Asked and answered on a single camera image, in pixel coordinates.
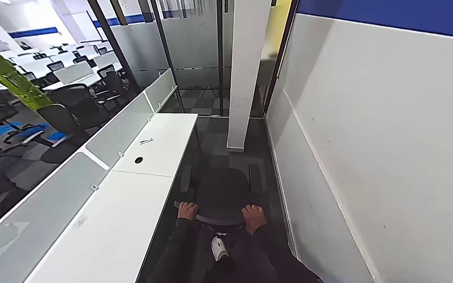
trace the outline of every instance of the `desk divider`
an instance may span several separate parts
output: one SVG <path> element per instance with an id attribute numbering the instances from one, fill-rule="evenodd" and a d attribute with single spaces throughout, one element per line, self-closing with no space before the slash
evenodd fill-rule
<path id="1" fill-rule="evenodd" d="M 0 282 L 23 282 L 108 171 L 76 152 L 0 223 Z"/>
<path id="2" fill-rule="evenodd" d="M 87 141 L 86 149 L 110 168 L 153 116 L 141 93 Z"/>
<path id="3" fill-rule="evenodd" d="M 86 77 L 89 74 L 93 74 L 94 71 L 90 68 L 87 61 L 82 61 L 72 66 L 58 69 L 53 72 L 57 78 L 65 85 L 72 83 L 75 80 Z"/>
<path id="4" fill-rule="evenodd" d="M 104 55 L 95 57 L 94 62 L 100 69 L 106 67 L 107 65 L 111 65 L 118 62 L 118 58 L 116 57 L 116 54 L 114 52 L 109 52 Z"/>
<path id="5" fill-rule="evenodd" d="M 159 112 L 171 94 L 176 90 L 176 82 L 168 68 L 158 79 L 149 85 L 144 91 L 144 96 L 152 106 L 154 113 Z"/>

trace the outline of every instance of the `chair seat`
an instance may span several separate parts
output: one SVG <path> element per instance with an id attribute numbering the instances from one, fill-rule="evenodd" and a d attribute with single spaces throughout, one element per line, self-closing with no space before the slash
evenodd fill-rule
<path id="1" fill-rule="evenodd" d="M 47 151 L 41 155 L 40 160 L 51 164 L 61 164 L 78 150 L 78 148 L 79 146 L 62 142 L 55 147 L 47 149 Z"/>
<path id="2" fill-rule="evenodd" d="M 99 112 L 97 115 L 88 116 L 88 117 L 79 117 L 78 124 L 80 124 L 84 129 L 90 129 L 93 127 L 98 127 L 104 122 L 108 121 L 110 116 L 108 113 Z"/>
<path id="3" fill-rule="evenodd" d="M 211 224 L 235 225 L 244 222 L 242 208 L 253 204 L 255 197 L 242 171 L 229 168 L 211 168 L 198 184 L 195 203 L 199 211 L 197 219 L 209 219 Z"/>

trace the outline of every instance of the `blue wall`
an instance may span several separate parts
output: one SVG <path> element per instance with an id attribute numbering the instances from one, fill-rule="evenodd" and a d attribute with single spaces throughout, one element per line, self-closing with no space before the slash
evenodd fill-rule
<path id="1" fill-rule="evenodd" d="M 296 12 L 453 36 L 453 0 L 300 0 Z"/>

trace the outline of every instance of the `frosted glass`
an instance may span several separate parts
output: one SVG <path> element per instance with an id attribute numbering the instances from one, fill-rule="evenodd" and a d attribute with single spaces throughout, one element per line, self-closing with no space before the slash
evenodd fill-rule
<path id="1" fill-rule="evenodd" d="M 167 71 L 143 91 L 155 113 L 160 110 L 160 105 L 165 103 L 167 98 L 173 93 L 175 87 L 176 83 L 172 77 L 171 69 L 168 68 Z"/>
<path id="2" fill-rule="evenodd" d="M 153 116 L 144 94 L 139 94 L 85 145 L 87 150 L 112 168 Z"/>
<path id="3" fill-rule="evenodd" d="M 0 282 L 23 282 L 108 171 L 76 153 L 0 224 Z"/>

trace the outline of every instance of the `chair armrest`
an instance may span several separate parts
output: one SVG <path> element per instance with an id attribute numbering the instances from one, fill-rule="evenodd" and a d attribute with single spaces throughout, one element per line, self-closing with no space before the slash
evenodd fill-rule
<path id="1" fill-rule="evenodd" d="M 255 194 L 262 194 L 266 191 L 261 184 L 261 175 L 258 165 L 249 165 L 249 183 L 251 191 Z"/>

